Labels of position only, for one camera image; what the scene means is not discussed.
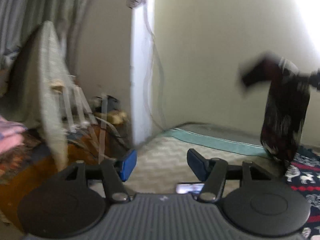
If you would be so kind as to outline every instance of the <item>metal screw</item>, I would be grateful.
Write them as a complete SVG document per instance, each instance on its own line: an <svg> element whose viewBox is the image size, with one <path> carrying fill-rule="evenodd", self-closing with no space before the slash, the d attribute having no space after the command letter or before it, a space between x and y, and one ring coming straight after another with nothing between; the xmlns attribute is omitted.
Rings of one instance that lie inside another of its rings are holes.
<svg viewBox="0 0 320 240"><path fill-rule="evenodd" d="M199 197L203 201L211 202L211 201L215 200L217 196L211 192L204 192L204 193L201 193Z"/></svg>
<svg viewBox="0 0 320 240"><path fill-rule="evenodd" d="M126 193L123 192L117 192L112 194L112 199L117 202L124 202L129 198L129 196Z"/></svg>

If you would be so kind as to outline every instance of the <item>black rug with white animals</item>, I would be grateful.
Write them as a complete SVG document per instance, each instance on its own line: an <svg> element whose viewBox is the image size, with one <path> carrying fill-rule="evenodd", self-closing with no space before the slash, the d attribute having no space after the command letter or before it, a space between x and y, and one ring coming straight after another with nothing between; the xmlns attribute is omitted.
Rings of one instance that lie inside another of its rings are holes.
<svg viewBox="0 0 320 240"><path fill-rule="evenodd" d="M311 212L302 234L320 240L320 157L311 149L300 147L286 174L287 184L310 203Z"/></svg>

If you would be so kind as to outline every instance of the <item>white wall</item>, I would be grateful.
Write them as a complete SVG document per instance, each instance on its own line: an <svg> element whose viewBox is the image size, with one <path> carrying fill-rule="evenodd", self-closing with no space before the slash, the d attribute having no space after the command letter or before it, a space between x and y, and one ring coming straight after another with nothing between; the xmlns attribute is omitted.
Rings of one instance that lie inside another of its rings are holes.
<svg viewBox="0 0 320 240"><path fill-rule="evenodd" d="M246 96L238 67L271 50L303 72L320 66L315 0L156 0L155 34L164 67L167 127L208 122L252 134L263 123L268 84ZM154 70L153 105L159 73ZM320 144L320 94L312 92L303 142ZM153 109L159 120L158 110Z"/></svg>
<svg viewBox="0 0 320 240"><path fill-rule="evenodd" d="M131 37L131 109L132 109L132 139L135 145L146 141L152 134L150 118L150 93L152 76L146 78L152 63L152 36L148 32L144 14L153 31L154 0L147 0L147 4L132 11Z"/></svg>
<svg viewBox="0 0 320 240"><path fill-rule="evenodd" d="M131 115L130 42L132 10L126 0L92 0L79 44L79 81L87 98L107 93Z"/></svg>

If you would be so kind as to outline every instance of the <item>pink cloth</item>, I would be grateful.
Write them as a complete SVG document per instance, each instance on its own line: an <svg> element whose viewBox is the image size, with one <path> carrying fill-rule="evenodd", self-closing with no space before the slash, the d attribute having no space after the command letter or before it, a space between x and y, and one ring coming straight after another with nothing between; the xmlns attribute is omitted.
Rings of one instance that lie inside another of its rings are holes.
<svg viewBox="0 0 320 240"><path fill-rule="evenodd" d="M23 143L23 139L24 137L21 134L15 134L4 138L0 141L0 154L21 145Z"/></svg>
<svg viewBox="0 0 320 240"><path fill-rule="evenodd" d="M0 154L19 146L23 142L21 133L27 128L18 122L9 122L0 116Z"/></svg>

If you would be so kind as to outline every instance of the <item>teal stripe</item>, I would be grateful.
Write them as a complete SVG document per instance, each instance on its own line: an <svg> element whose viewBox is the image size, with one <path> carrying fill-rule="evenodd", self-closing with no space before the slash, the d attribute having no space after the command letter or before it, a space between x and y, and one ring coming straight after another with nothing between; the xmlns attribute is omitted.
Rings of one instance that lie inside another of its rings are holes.
<svg viewBox="0 0 320 240"><path fill-rule="evenodd" d="M268 154L265 152L262 146L253 145L249 143L242 142L234 142L230 140L210 137L206 135L201 135L189 131L185 131L182 129L174 128L168 131L165 131L161 134L161 136L165 137L174 137L180 141L202 145L205 147L237 153L241 155L247 156L260 156L263 158L268 158Z"/></svg>

